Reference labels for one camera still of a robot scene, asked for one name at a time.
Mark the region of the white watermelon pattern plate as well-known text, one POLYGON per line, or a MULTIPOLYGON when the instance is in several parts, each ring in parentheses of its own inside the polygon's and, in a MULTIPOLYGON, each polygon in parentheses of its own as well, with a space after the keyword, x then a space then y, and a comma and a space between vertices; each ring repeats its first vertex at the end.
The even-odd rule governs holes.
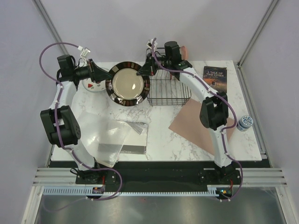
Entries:
POLYGON ((105 80, 101 82, 92 82, 90 78, 82 80, 83 87, 90 92, 101 92, 106 89, 105 80))

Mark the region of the black wire dish rack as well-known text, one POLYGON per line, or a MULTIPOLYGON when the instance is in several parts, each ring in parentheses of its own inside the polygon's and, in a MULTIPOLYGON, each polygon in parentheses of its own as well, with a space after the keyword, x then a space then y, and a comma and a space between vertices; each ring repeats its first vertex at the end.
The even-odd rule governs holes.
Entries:
POLYGON ((152 106, 185 105, 191 98, 191 90, 170 72, 157 68, 150 77, 148 102, 152 106))

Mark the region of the pink cream leaf plate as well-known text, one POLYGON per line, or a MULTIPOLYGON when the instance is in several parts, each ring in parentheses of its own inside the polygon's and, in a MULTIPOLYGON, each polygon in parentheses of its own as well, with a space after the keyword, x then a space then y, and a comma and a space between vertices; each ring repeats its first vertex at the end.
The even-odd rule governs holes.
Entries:
POLYGON ((188 50, 185 46, 180 47, 180 54, 183 60, 188 60, 188 50))

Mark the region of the brown rimmed beige plate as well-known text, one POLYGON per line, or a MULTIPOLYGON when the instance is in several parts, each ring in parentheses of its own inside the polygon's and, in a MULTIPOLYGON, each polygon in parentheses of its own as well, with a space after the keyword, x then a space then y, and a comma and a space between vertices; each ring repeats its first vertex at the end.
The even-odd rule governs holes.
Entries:
POLYGON ((142 103, 150 91, 150 78, 137 75, 141 65, 135 62, 120 62, 112 67, 111 79, 105 81, 106 92, 118 105, 131 107, 142 103))

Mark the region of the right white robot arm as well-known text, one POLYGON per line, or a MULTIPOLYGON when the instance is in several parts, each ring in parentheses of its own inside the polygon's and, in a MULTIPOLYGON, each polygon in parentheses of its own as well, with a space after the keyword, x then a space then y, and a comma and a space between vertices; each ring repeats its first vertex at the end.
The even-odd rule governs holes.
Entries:
POLYGON ((228 98, 226 93, 217 92, 201 78, 191 63, 184 60, 176 41, 164 44, 165 54, 158 56, 155 39, 147 42, 150 53, 145 64, 137 71, 137 75, 154 76, 157 70, 165 70, 174 75, 180 82, 189 87, 201 102, 199 119, 210 132, 214 147, 214 178, 218 183, 226 183, 231 178, 231 163, 227 150, 228 98))

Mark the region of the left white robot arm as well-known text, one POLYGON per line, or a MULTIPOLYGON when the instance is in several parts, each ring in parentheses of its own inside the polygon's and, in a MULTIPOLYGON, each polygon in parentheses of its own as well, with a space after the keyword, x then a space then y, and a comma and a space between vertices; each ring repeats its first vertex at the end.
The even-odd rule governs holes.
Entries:
POLYGON ((89 78, 100 83, 112 76, 92 59, 87 60, 83 67, 76 66, 71 55, 59 56, 57 61, 60 68, 57 71, 56 98, 49 109, 40 113, 47 138, 52 145, 66 151, 75 161, 77 167, 72 168, 71 173, 76 175, 77 183, 104 184, 105 171, 83 145, 80 139, 81 129, 71 105, 81 80, 89 78))

